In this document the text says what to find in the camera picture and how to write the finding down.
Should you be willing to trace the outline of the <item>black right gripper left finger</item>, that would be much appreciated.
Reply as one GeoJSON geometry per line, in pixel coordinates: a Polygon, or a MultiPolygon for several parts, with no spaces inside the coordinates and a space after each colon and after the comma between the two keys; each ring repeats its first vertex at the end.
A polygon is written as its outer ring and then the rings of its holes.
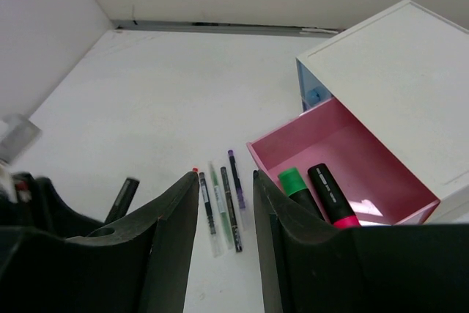
{"type": "Polygon", "coordinates": [[[189,172],[87,236],[1,225],[1,310],[181,312],[198,206],[189,172]]]}

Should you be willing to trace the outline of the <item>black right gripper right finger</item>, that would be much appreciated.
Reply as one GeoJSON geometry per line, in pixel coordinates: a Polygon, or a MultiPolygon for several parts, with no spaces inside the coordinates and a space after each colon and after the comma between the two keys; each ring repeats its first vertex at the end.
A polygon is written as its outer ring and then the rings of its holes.
{"type": "Polygon", "coordinates": [[[468,226],[337,229],[253,175],[266,312],[466,312],[468,226]]]}

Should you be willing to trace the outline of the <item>white drawer organizer box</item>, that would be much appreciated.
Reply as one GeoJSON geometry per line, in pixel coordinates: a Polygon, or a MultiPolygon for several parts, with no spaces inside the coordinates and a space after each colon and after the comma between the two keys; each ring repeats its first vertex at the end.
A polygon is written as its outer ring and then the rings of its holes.
{"type": "Polygon", "coordinates": [[[300,54],[313,76],[438,199],[468,216],[468,30],[403,0],[300,54]]]}

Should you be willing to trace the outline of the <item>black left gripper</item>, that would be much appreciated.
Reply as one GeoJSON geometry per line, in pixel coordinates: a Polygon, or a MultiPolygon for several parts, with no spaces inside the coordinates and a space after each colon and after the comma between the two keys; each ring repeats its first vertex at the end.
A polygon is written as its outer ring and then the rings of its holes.
{"type": "Polygon", "coordinates": [[[35,178],[21,172],[14,174],[12,180],[15,201],[1,192],[3,227],[35,227],[57,236],[87,236],[104,225],[69,207],[47,177],[35,178]]]}

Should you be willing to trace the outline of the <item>blue drawer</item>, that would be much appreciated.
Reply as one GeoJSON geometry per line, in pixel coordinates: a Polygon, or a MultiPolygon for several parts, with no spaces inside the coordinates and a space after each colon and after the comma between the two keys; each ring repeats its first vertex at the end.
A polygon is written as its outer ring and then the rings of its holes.
{"type": "Polygon", "coordinates": [[[300,96],[304,111],[333,97],[320,80],[303,64],[296,59],[300,96]]]}

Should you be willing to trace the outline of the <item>pink drawer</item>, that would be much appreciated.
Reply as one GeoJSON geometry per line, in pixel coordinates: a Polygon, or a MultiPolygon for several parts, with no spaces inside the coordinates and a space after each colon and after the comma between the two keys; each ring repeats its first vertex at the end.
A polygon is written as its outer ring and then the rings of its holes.
{"type": "Polygon", "coordinates": [[[278,185],[295,167],[325,164],[362,224],[422,224],[439,199],[337,99],[304,112],[247,144],[256,165],[278,185]]]}

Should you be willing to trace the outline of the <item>pink highlighter marker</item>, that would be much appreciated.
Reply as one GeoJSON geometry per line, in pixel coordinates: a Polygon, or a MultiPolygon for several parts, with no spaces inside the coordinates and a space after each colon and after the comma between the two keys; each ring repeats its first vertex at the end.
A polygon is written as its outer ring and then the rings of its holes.
{"type": "Polygon", "coordinates": [[[329,168],[320,163],[307,171],[330,223],[339,229],[359,227],[360,222],[329,168]]]}

